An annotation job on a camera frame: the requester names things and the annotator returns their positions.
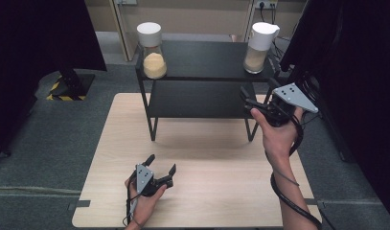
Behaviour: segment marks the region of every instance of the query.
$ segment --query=jar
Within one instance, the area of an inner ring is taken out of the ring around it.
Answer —
[[[150,79],[160,79],[167,73],[167,64],[162,54],[161,26],[145,22],[137,27],[138,40],[143,49],[144,74]]]
[[[279,27],[265,22],[252,25],[246,55],[243,63],[244,69],[251,74],[258,74],[264,69],[264,61],[272,40],[278,35]]]

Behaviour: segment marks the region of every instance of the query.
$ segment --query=wooden table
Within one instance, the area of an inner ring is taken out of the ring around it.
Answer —
[[[153,142],[146,119],[140,94],[116,95],[80,195],[90,204],[76,209],[76,227],[123,227],[124,181],[151,154],[155,178],[174,163],[176,174],[146,227],[282,226],[260,130],[249,142],[242,120],[162,119]],[[304,197],[313,198],[297,152],[291,164]],[[321,219],[315,205],[309,208]]]

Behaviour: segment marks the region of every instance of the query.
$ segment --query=power outlet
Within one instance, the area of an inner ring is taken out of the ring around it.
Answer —
[[[262,1],[259,0],[255,4],[255,8],[259,9],[260,8],[260,4],[262,2],[264,2],[263,10],[272,10],[272,9],[276,9],[278,7],[278,0],[262,0]]]

